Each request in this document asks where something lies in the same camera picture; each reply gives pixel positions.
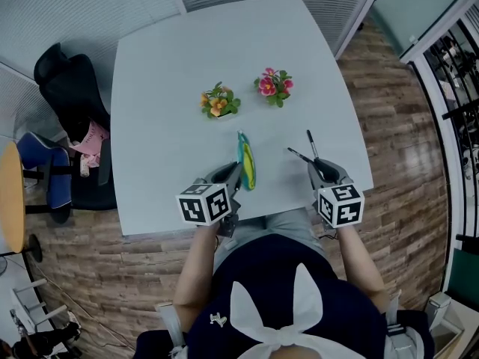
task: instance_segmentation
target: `chair backrest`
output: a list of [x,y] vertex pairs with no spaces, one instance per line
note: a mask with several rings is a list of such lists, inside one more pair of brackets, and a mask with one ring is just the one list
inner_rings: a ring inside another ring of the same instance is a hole
[[37,84],[44,85],[70,65],[70,60],[61,51],[60,43],[50,46],[35,64],[33,76]]
[[90,119],[109,131],[110,115],[103,106],[90,58],[76,55],[65,62],[58,56],[59,44],[56,45],[35,65],[35,81],[38,78],[42,96],[72,141],[82,140],[81,134],[84,136],[88,131],[85,124],[89,124]]
[[[53,166],[70,166],[70,157],[63,147],[33,132],[25,133],[16,148],[25,169],[48,165],[50,162]],[[69,174],[50,176],[46,202],[52,209],[71,202],[71,182]]]

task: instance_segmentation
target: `black and white marker cube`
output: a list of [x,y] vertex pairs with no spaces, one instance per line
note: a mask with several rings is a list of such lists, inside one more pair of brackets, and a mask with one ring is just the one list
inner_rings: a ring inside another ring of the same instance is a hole
[[321,188],[317,198],[318,213],[334,228],[361,222],[364,195],[354,184]]
[[177,195],[181,218],[187,224],[210,226],[231,213],[226,184],[194,184]]

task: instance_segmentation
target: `strap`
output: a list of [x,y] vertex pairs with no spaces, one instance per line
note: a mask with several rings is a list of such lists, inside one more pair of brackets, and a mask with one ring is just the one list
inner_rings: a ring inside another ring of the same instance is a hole
[[188,359],[188,346],[174,347],[170,352],[171,359]]
[[157,304],[156,312],[159,313],[165,327],[170,333],[171,341],[173,342],[173,347],[185,345],[185,340],[183,339],[183,332],[181,331],[180,318],[173,304],[171,303],[162,303]]
[[391,299],[389,303],[388,311],[386,311],[386,322],[389,325],[397,324],[397,309],[399,308],[399,297],[401,296],[401,290]]

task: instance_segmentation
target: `black office chair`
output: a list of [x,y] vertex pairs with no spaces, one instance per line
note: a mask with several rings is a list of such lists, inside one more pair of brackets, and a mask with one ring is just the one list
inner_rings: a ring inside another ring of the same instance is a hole
[[[88,56],[67,58],[56,43],[38,59],[34,79],[71,141],[82,141],[90,120],[110,130],[110,115],[103,106]],[[116,209],[110,140],[102,143],[100,167],[90,169],[89,177],[80,176],[80,157],[81,153],[76,153],[73,158],[71,207]]]

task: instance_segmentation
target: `gray pants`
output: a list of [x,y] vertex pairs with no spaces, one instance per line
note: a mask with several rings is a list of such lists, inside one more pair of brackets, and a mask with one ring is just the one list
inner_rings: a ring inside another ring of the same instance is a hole
[[279,234],[301,242],[326,258],[319,240],[313,233],[313,225],[305,208],[266,215],[241,221],[233,238],[225,238],[215,252],[214,271],[228,255],[248,242],[269,234]]

